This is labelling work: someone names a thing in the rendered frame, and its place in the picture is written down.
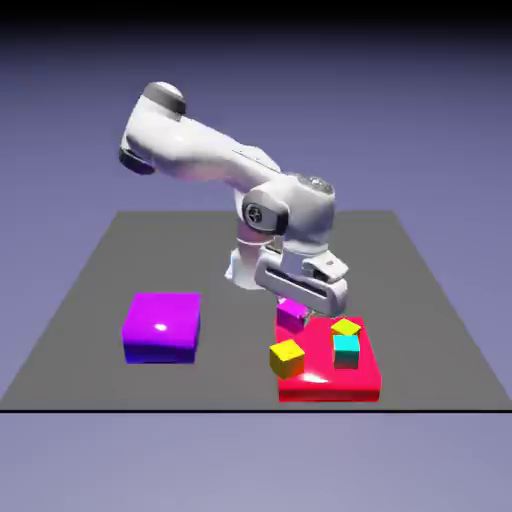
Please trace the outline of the large red box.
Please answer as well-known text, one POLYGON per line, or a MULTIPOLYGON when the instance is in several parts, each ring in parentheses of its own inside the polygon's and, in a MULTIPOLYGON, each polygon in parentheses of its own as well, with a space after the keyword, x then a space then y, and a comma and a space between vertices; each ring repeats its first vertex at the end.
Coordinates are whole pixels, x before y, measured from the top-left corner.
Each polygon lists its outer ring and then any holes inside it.
POLYGON ((380 398, 381 373, 373 352, 364 320, 346 318, 359 327, 358 365, 355 368, 337 368, 332 346, 332 325, 335 318, 314 317, 307 326, 294 333, 280 325, 275 326, 278 342, 294 340, 305 352, 304 372, 293 378, 277 380, 281 402, 376 402, 380 398))

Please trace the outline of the small cyan cube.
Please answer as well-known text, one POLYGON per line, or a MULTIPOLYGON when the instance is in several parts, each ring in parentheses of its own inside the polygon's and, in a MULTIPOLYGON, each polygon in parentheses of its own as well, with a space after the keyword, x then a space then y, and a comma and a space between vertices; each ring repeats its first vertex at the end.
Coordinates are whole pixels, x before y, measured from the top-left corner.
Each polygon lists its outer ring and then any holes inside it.
POLYGON ((359 365, 360 342, 357 335, 333 336, 333 364, 337 369, 356 369, 359 365))

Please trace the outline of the large purple box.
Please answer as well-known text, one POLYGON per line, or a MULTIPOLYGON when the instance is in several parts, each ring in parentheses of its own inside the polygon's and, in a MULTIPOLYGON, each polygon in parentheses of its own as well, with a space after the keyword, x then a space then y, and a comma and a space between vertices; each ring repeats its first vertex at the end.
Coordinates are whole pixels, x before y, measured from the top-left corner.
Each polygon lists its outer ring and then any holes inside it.
POLYGON ((121 329, 125 361, 192 364, 200 324, 200 293, 136 293, 121 329))

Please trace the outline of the small magenta cube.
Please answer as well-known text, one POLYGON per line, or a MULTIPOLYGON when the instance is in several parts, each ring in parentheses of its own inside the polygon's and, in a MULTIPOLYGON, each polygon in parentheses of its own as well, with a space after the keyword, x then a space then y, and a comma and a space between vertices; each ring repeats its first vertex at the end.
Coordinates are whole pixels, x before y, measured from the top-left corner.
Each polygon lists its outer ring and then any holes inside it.
POLYGON ((276 323, 279 327, 291 332, 299 332, 304 329, 309 310, 306 306, 292 299, 286 299, 277 305, 276 323))

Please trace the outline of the small yellow cube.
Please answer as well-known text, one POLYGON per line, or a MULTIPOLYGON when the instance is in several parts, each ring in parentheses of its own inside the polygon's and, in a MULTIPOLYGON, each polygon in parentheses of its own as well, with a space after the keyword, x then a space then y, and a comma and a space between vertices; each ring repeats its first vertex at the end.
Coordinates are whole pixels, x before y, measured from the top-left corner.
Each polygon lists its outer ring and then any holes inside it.
POLYGON ((331 325, 332 336, 356 336, 361 330, 361 326, 350 319, 341 318, 331 325))
POLYGON ((293 378, 304 372, 305 352, 293 339, 284 340, 270 346, 269 364, 279 378, 293 378))

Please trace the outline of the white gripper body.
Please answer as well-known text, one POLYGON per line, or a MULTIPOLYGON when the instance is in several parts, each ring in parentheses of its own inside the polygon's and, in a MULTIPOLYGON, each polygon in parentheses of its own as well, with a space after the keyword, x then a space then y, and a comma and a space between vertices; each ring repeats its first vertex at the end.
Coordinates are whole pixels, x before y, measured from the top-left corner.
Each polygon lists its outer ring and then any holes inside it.
POLYGON ((327 317, 340 315, 348 292, 348 266, 332 252, 316 255, 261 252, 256 283, 327 317))

